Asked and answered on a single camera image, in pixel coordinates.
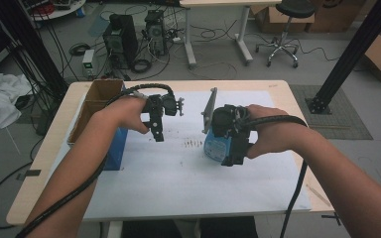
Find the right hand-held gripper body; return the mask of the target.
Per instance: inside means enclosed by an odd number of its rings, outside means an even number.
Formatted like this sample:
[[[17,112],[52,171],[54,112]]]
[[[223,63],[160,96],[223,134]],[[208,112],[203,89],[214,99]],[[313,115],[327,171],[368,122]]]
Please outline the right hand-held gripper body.
[[[249,142],[250,129],[244,125],[249,119],[246,108],[229,104],[215,107],[217,88],[212,88],[210,92],[206,106],[201,112],[202,132],[206,135],[211,129],[215,137],[246,139]]]

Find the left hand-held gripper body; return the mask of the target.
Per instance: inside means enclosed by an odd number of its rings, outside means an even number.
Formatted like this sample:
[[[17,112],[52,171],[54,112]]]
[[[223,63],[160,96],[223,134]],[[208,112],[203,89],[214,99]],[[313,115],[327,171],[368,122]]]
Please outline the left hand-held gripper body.
[[[176,99],[174,94],[155,94],[150,95],[147,98],[143,113],[148,113],[150,120],[145,122],[145,125],[152,131],[162,131],[162,117],[167,116],[176,116],[183,113],[184,99]]]

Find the blue packet with white label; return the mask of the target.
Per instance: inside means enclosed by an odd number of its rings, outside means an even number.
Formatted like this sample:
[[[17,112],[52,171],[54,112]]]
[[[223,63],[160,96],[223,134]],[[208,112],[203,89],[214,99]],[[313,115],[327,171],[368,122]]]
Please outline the blue packet with white label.
[[[209,129],[203,144],[204,153],[212,160],[223,162],[230,154],[231,139],[215,137]]]

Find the person's left hand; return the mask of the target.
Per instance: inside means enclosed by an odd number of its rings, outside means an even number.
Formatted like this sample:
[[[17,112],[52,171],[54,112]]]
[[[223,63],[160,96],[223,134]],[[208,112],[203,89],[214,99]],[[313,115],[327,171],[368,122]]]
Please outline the person's left hand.
[[[143,98],[125,96],[111,103],[107,109],[110,111],[110,118],[114,120],[114,125],[126,129],[147,134],[149,129],[141,120],[141,113],[146,105]]]

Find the person's right hand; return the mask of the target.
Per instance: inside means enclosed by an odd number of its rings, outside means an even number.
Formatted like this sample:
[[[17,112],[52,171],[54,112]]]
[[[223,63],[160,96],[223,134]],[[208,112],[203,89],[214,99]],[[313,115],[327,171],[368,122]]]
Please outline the person's right hand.
[[[278,108],[251,104],[247,106],[252,119],[287,116],[288,113]],[[268,153],[281,153],[297,147],[297,134],[304,132],[306,126],[292,122],[273,122],[256,126],[258,139],[248,150],[246,157],[254,159]]]

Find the blue box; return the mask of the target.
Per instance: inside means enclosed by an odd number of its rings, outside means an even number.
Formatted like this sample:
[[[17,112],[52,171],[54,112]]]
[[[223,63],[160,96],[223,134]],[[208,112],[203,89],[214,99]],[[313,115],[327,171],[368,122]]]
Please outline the blue box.
[[[102,98],[106,101],[118,95],[124,89],[122,81],[114,80],[103,85]],[[122,163],[128,130],[117,128],[106,155],[104,169],[106,171],[119,171]]]

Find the white-legged desk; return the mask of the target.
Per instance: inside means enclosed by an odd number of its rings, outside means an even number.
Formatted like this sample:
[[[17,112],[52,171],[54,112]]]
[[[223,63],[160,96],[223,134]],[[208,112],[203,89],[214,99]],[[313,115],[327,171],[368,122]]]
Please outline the white-legged desk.
[[[191,8],[207,6],[241,6],[241,19],[239,33],[234,36],[240,52],[244,57],[244,64],[248,65],[253,58],[244,42],[247,20],[252,5],[265,5],[267,7],[281,3],[282,0],[180,0],[180,5],[186,9],[186,32],[184,46],[186,49],[188,63],[190,67],[196,66],[196,59],[191,44]]]

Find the small black computer tower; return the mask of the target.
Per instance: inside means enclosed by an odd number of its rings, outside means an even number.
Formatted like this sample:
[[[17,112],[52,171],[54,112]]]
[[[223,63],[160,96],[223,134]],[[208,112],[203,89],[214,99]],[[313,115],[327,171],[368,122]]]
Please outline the small black computer tower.
[[[163,10],[149,10],[145,18],[150,52],[154,56],[164,56],[167,51]]]

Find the large black computer tower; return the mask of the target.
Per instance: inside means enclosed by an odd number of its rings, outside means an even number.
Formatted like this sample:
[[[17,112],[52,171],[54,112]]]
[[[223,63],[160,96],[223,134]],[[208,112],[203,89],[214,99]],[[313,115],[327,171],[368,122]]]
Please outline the large black computer tower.
[[[111,14],[103,41],[111,64],[115,68],[130,68],[138,51],[133,17]]]

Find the person's dark trousers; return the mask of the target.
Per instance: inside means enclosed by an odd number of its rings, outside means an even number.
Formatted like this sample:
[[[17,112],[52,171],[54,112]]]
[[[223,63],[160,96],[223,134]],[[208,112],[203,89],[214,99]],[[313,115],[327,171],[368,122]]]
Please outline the person's dark trousers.
[[[258,238],[253,216],[202,218],[200,238]],[[173,219],[125,221],[122,238],[185,238]]]

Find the white power supply unit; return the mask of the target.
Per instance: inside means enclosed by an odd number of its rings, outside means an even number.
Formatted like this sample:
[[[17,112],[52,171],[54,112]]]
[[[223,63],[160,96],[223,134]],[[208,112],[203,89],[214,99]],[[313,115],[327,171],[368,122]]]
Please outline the white power supply unit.
[[[95,77],[94,50],[86,50],[82,59],[83,70],[88,77]]]

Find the grey floor mat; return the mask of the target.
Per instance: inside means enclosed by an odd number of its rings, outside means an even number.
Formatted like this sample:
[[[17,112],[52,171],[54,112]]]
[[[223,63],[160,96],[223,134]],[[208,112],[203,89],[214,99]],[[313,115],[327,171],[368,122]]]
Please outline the grey floor mat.
[[[314,114],[309,110],[308,104],[319,91],[320,86],[291,84],[290,88],[308,125],[327,139],[373,139],[342,89],[336,92],[324,112]]]

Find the black tape cross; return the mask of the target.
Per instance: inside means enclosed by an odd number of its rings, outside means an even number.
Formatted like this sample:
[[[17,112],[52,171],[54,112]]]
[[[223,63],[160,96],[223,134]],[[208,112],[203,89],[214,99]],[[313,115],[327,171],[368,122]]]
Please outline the black tape cross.
[[[336,222],[338,226],[342,225],[341,220],[339,219],[339,216],[336,212],[334,212],[333,214],[322,214],[320,217],[324,219],[332,219]]]

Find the black swivel stool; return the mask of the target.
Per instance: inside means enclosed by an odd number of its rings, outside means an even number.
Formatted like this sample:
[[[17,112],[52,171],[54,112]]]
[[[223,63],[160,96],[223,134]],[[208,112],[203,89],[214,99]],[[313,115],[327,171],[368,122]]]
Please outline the black swivel stool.
[[[263,43],[258,43],[255,47],[255,52],[258,53],[261,47],[272,48],[272,52],[268,55],[267,66],[272,63],[273,57],[279,53],[286,53],[293,60],[293,68],[299,66],[297,52],[300,48],[299,44],[292,44],[287,41],[290,23],[293,18],[307,18],[315,15],[315,5],[310,0],[282,0],[274,6],[279,12],[290,17],[284,31],[280,36],[276,35],[271,40],[265,40]]]

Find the black tape strip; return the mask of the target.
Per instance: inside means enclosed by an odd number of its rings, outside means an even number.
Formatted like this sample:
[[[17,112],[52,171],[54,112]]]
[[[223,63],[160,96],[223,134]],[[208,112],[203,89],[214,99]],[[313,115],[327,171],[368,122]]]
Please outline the black tape strip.
[[[27,177],[38,177],[42,170],[27,170],[17,175],[17,180],[24,180]]]

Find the round white table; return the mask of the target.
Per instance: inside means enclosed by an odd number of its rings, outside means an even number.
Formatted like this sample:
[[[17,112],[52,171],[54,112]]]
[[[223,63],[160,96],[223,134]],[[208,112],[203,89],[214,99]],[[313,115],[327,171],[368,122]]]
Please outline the round white table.
[[[32,11],[33,21],[47,21],[59,17],[63,17],[69,14],[75,13],[77,17],[81,18],[85,16],[83,7],[86,0],[69,0],[69,6],[52,5],[40,5],[35,7]]]

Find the large closed cardboard box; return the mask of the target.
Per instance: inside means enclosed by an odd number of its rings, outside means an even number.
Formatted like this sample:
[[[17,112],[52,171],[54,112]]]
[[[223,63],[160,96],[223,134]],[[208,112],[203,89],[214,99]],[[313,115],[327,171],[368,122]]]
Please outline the large closed cardboard box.
[[[308,33],[341,33],[348,30],[366,0],[311,0],[315,20],[307,24]]]

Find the white cloth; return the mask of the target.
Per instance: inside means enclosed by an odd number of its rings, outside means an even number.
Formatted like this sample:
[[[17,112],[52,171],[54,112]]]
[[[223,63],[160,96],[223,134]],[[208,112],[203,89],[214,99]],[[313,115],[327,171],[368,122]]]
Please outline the white cloth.
[[[31,93],[32,86],[24,74],[0,73],[0,129],[19,119],[22,113],[15,104],[21,96]]]

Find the black metal post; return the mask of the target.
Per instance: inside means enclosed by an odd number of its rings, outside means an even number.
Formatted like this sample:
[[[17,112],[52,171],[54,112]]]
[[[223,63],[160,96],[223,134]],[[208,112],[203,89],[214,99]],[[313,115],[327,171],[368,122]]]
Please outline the black metal post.
[[[381,32],[381,0],[377,0],[354,34],[315,97],[308,103],[312,114],[323,114],[333,96],[347,80],[357,62],[364,56]]]

